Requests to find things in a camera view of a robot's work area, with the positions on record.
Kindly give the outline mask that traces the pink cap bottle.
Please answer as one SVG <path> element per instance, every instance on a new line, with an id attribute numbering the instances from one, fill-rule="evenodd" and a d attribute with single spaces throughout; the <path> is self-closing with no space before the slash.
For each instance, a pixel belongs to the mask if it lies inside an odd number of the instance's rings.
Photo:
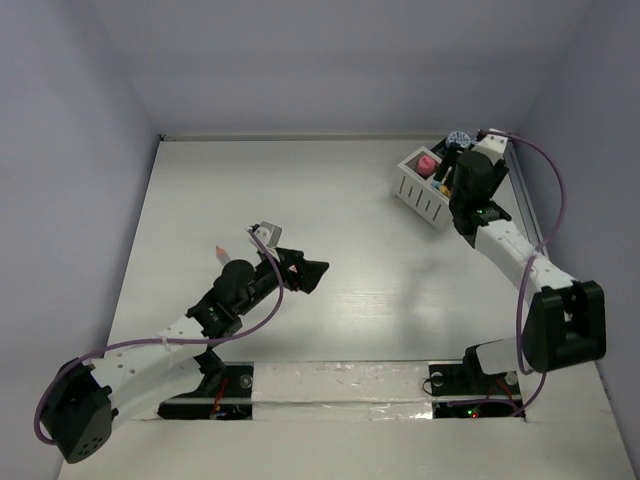
<path id="1" fill-rule="evenodd" d="M 433 175 L 438 169 L 439 163 L 429 155 L 422 155 L 416 164 L 416 172 L 423 178 Z"/>

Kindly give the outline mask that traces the orange marker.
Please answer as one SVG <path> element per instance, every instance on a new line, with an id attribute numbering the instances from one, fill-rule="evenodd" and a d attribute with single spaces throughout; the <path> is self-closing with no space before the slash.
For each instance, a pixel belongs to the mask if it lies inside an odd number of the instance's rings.
<path id="1" fill-rule="evenodd" d="M 222 267 L 226 266 L 232 261 L 232 258 L 229 255 L 229 253 L 221 246 L 215 247 L 215 254 L 218 262 Z"/>

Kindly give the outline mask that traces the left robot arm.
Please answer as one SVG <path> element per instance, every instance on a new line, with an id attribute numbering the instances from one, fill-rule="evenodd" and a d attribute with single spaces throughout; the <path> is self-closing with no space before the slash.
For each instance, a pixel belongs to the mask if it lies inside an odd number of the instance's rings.
<path id="1" fill-rule="evenodd" d="M 312 293 L 330 265 L 285 248 L 260 261 L 230 260 L 212 288 L 163 332 L 126 340 L 64 363 L 42 394 L 33 430 L 69 464 L 86 460 L 124 421 L 179 394 L 178 377 L 201 395 L 215 392 L 224 364 L 214 349 L 247 336 L 242 316 L 272 293 Z"/>

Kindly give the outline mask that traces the blue lid jar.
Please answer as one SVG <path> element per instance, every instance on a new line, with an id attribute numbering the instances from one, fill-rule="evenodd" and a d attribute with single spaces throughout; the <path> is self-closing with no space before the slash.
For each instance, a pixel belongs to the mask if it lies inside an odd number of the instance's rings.
<path id="1" fill-rule="evenodd" d="M 447 148 L 454 146 L 455 148 L 467 149 L 471 144 L 471 137 L 464 131 L 450 132 L 445 139 L 445 145 Z"/>

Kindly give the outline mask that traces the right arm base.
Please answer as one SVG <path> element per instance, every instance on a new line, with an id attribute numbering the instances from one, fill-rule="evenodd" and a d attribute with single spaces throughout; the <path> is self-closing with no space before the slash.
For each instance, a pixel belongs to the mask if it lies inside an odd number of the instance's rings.
<path id="1" fill-rule="evenodd" d="M 431 363 L 422 391 L 432 398 L 435 419 L 523 418 L 524 404 L 518 383 L 507 381 L 510 372 L 485 373 L 477 353 L 468 347 L 457 362 Z"/>

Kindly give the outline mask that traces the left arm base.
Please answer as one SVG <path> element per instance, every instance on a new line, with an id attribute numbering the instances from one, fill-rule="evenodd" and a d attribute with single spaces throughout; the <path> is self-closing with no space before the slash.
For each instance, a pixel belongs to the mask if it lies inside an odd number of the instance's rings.
<path id="1" fill-rule="evenodd" d="M 164 420 L 251 420 L 254 364 L 225 364 L 212 349 L 196 361 L 202 373 L 198 387 L 162 402 L 157 415 Z"/>

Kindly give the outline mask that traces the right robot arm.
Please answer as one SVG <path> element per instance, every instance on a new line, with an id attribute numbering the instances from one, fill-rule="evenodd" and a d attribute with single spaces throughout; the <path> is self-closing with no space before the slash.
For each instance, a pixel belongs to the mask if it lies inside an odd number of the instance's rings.
<path id="1" fill-rule="evenodd" d="M 595 281 L 579 281 L 555 266 L 493 200 L 506 176 L 467 150 L 455 161 L 449 209 L 467 243 L 518 289 L 515 361 L 525 375 L 549 373 L 603 358 L 607 351 L 605 295 Z"/>

